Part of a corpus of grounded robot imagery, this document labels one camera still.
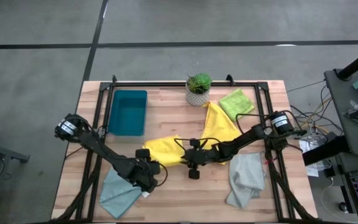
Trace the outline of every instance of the cable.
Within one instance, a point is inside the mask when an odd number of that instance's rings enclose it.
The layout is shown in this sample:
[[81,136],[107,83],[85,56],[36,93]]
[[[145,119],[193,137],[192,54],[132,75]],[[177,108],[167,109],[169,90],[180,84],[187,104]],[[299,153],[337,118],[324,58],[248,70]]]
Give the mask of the cable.
[[173,139],[185,152],[186,152],[186,149],[178,142],[178,140],[181,140],[181,141],[191,141],[191,140],[197,140],[197,141],[202,141],[202,140],[215,140],[217,141],[218,143],[221,143],[221,144],[224,144],[224,142],[221,142],[219,139],[217,138],[202,138],[202,139],[180,139],[180,138],[175,138]]
[[240,132],[243,134],[244,132],[241,129],[240,123],[239,123],[239,116],[258,116],[258,117],[265,117],[265,116],[270,116],[270,114],[236,114],[236,123],[237,123],[237,127],[239,127]]
[[317,119],[316,121],[321,120],[321,118],[323,117],[324,113],[326,112],[326,110],[327,110],[327,108],[328,108],[330,102],[332,102],[332,101],[333,101],[333,99],[330,99],[330,100],[328,101],[326,108],[324,109],[323,113],[321,114],[321,117],[320,117],[319,119]]
[[338,219],[340,219],[340,220],[342,220],[342,221],[344,221],[344,222],[347,222],[347,223],[358,223],[358,222],[347,221],[347,220],[345,220],[345,219],[343,219],[343,218],[341,218],[341,217],[339,217],[339,216],[333,214],[332,212],[330,212],[330,211],[327,209],[327,207],[326,207],[325,204],[323,203],[323,195],[324,195],[324,193],[326,192],[326,190],[327,190],[328,188],[332,187],[333,185],[334,185],[334,179],[331,178],[331,184],[323,190],[323,193],[321,193],[320,202],[321,202],[321,204],[323,205],[324,209],[325,209],[329,214],[335,216],[336,218],[338,218]]
[[74,154],[74,153],[78,152],[79,150],[81,150],[81,149],[83,149],[83,148],[84,148],[84,146],[82,146],[82,147],[80,147],[80,148],[76,149],[75,151],[73,151],[73,152],[69,153],[69,155],[67,155],[67,156],[65,157],[65,160],[66,160],[69,156],[71,156],[72,154]]
[[2,169],[1,169],[1,171],[0,171],[0,176],[2,175],[2,173],[4,172],[4,170],[5,170],[5,161],[4,161],[4,159],[3,158],[0,158],[0,161],[2,162]]
[[315,109],[315,111],[314,111],[310,116],[307,116],[306,119],[308,119],[308,120],[310,120],[310,121],[313,121],[312,117],[313,117],[314,115],[317,115],[317,114],[321,113],[321,112],[324,110],[324,104],[331,99],[331,98],[330,98],[330,99],[325,100],[325,98],[329,95],[329,93],[323,98],[323,91],[324,91],[324,89],[325,89],[326,87],[327,87],[327,85],[323,86],[323,88],[322,88],[321,91],[320,91],[320,100],[321,100],[321,103],[318,105],[318,107]]
[[321,126],[314,125],[314,127],[323,130],[326,134],[328,134],[328,132],[329,132],[327,129],[322,128]]
[[[304,113],[304,112],[302,112],[301,110],[299,110],[297,107],[295,107],[295,106],[293,106],[293,105],[290,105],[290,106],[291,106],[291,108],[297,110],[297,112],[301,113],[304,117],[308,117],[307,114],[312,113],[312,112],[306,112],[306,113]],[[325,120],[329,121],[333,126],[335,126],[335,128],[337,128],[338,130],[340,130],[340,131],[341,131],[340,136],[343,134],[343,130],[342,130],[342,128],[341,128],[339,125],[335,124],[335,123],[334,123],[333,121],[331,121],[330,119],[328,119],[328,118],[326,118],[326,117],[324,117],[324,116],[321,116],[320,114],[316,114],[316,115],[319,116],[319,117],[322,118],[322,119],[325,119]]]
[[283,110],[283,111],[290,113],[290,114],[292,115],[292,118],[295,120],[296,124],[298,125],[299,129],[302,130],[302,128],[301,128],[301,126],[299,125],[299,122],[298,122],[298,120],[296,119],[295,115],[294,115],[291,111],[289,111],[289,110]]
[[309,87],[309,86],[312,86],[312,85],[315,85],[315,84],[319,84],[319,83],[322,83],[322,82],[324,82],[324,81],[325,81],[325,80],[319,81],[319,82],[315,82],[315,83],[312,83],[312,84],[309,84],[309,85],[305,85],[305,86],[302,86],[302,87],[294,88],[294,89],[292,89],[292,90],[288,90],[287,93],[292,92],[292,91],[295,91],[295,90],[300,90],[300,89],[302,89],[302,88],[306,88],[306,87]]
[[303,150],[302,150],[301,148],[299,148],[298,146],[294,146],[294,145],[292,145],[292,144],[287,144],[287,146],[291,146],[291,147],[293,147],[293,148],[295,148],[295,149],[297,149],[297,150],[303,152]]
[[157,184],[156,187],[160,187],[160,186],[163,185],[163,184],[165,183],[165,181],[167,181],[167,179],[168,179],[168,170],[167,170],[167,168],[166,168],[164,165],[162,165],[162,163],[160,163],[160,162],[159,162],[158,164],[160,164],[160,166],[162,166],[162,168],[165,169],[165,178],[164,178],[164,180],[161,182],[161,184]]

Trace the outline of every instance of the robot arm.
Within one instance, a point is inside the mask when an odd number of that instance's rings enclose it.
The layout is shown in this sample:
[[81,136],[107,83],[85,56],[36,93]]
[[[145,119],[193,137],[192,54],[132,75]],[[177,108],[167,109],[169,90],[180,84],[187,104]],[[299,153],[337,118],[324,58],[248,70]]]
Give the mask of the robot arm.
[[160,164],[151,161],[148,149],[138,149],[136,158],[119,155],[103,144],[95,131],[84,118],[69,114],[55,128],[55,136],[68,142],[80,143],[85,149],[91,150],[107,160],[118,175],[142,191],[152,192],[157,185],[155,174],[160,173]]
[[265,134],[265,129],[262,124],[257,124],[246,133],[241,134],[239,137],[232,141],[218,142],[212,145],[210,150],[203,149],[207,139],[189,139],[190,145],[193,149],[185,150],[185,155],[182,157],[184,164],[189,170],[189,178],[199,179],[200,173],[198,166],[204,166],[211,162],[226,162],[235,156],[240,149],[253,143],[254,141],[265,139],[268,147],[272,150],[281,150],[287,145],[286,138],[292,134],[302,135],[306,131],[294,130],[288,117],[284,112],[274,112],[269,118],[272,121],[270,134]]

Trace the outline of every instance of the succulent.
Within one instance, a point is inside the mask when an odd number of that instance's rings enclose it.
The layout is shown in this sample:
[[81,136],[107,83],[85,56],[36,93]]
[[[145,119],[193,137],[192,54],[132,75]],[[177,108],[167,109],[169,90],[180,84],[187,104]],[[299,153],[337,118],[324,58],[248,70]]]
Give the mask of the succulent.
[[207,73],[200,73],[187,80],[187,87],[192,93],[203,94],[211,86],[212,78]]

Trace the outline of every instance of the teal plastic bin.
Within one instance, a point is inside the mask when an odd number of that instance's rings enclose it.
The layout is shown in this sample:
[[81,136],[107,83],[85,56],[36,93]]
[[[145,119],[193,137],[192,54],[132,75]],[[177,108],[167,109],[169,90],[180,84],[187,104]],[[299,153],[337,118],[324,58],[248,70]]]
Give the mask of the teal plastic bin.
[[112,101],[109,132],[118,136],[142,136],[147,111],[145,90],[116,90]]

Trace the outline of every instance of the green cloth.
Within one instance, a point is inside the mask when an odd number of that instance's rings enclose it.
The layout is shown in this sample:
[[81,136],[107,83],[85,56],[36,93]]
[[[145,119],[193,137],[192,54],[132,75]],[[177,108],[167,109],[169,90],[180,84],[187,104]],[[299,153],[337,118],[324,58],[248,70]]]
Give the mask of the green cloth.
[[219,100],[219,104],[232,121],[236,121],[237,114],[249,113],[255,108],[250,99],[243,94],[241,89],[236,89]]

